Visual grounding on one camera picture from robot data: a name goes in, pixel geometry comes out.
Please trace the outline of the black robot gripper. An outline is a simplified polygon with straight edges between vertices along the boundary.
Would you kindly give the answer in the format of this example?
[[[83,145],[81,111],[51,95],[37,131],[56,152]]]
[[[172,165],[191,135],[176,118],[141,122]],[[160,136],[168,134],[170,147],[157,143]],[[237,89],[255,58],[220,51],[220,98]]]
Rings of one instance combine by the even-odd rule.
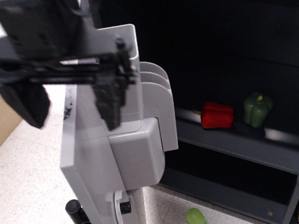
[[[0,0],[0,95],[29,125],[42,128],[50,100],[44,84],[134,84],[133,41],[120,29],[87,23],[99,7],[77,0]]]

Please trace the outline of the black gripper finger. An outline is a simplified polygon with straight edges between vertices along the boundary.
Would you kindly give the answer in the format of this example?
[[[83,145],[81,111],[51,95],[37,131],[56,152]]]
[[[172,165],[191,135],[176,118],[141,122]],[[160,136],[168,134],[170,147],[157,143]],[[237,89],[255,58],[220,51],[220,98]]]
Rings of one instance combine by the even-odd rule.
[[[128,80],[114,74],[99,75],[95,80],[93,91],[96,107],[109,130],[115,130],[121,124],[121,108],[126,102]]]

